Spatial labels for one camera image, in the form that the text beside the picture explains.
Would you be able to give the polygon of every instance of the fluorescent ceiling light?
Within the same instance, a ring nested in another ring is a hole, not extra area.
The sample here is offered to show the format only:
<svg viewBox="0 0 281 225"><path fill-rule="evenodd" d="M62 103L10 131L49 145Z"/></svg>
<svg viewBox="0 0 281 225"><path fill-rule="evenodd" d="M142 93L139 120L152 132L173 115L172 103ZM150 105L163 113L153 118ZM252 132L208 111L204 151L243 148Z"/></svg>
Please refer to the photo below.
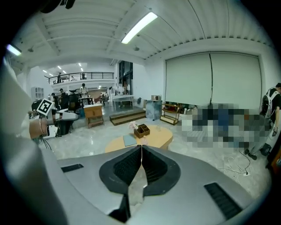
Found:
<svg viewBox="0 0 281 225"><path fill-rule="evenodd" d="M153 12L148 13L145 17L143 17L130 31L127 33L127 35L124 37L124 39L121 41L123 44L128 44L129 41L137 34L139 33L146 25L148 25L150 22L155 20L158 16L155 15Z"/></svg>
<svg viewBox="0 0 281 225"><path fill-rule="evenodd" d="M17 47L11 46L10 44L8 44L6 48L15 55L20 55L22 53L22 51L19 50Z"/></svg>

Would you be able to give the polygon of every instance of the roller blind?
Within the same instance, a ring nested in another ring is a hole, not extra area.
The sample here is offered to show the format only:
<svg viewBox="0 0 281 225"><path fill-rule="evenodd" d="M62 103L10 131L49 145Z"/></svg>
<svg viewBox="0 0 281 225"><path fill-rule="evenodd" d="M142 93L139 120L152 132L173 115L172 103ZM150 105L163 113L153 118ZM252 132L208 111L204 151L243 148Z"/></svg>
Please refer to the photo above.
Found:
<svg viewBox="0 0 281 225"><path fill-rule="evenodd" d="M190 55L166 62L166 101L206 106L211 98L209 54Z"/></svg>
<svg viewBox="0 0 281 225"><path fill-rule="evenodd" d="M214 103L234 103L240 109L258 109L261 75L257 57L211 53Z"/></svg>

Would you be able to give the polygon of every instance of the wooden cabinet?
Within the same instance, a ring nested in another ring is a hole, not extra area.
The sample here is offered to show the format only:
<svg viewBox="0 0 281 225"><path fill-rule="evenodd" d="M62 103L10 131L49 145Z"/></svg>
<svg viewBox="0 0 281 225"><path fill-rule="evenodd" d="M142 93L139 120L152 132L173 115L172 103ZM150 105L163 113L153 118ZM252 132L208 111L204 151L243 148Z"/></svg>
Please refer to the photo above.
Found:
<svg viewBox="0 0 281 225"><path fill-rule="evenodd" d="M86 105L84 106L84 112L88 128L97 124L104 124L101 104Z"/></svg>

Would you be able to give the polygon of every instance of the white table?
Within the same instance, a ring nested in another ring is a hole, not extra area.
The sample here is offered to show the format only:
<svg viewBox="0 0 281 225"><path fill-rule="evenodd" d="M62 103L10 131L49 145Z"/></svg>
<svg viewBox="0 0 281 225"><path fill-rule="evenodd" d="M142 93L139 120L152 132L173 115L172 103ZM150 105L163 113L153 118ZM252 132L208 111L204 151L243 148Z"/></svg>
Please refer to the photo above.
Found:
<svg viewBox="0 0 281 225"><path fill-rule="evenodd" d="M133 95L131 95L131 94L113 95L113 96L112 96L112 101L114 101L114 107L115 107L115 109L116 109L116 104L115 104L115 102L130 101L130 102L132 102L132 106L133 106Z"/></svg>

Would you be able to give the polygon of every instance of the wooden step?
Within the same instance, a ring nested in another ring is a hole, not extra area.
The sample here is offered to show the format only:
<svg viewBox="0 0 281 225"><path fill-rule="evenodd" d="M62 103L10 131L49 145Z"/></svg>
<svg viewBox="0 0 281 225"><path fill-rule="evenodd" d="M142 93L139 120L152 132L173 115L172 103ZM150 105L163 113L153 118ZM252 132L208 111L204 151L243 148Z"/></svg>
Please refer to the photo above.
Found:
<svg viewBox="0 0 281 225"><path fill-rule="evenodd" d="M125 113L111 115L109 117L109 119L110 119L110 121L119 120L119 119L122 119L122 118L126 118L128 116L139 115L139 114L142 114L142 113L145 113L145 110L140 109L140 110L136 110L136 111L132 111L132 112L125 112Z"/></svg>
<svg viewBox="0 0 281 225"><path fill-rule="evenodd" d="M111 120L111 122L113 123L114 126L123 124L123 123L128 123L134 120L139 120L145 118L145 112L142 113L138 113L136 115L132 115L132 116L127 116L127 117L123 117L120 119L115 119L115 120Z"/></svg>

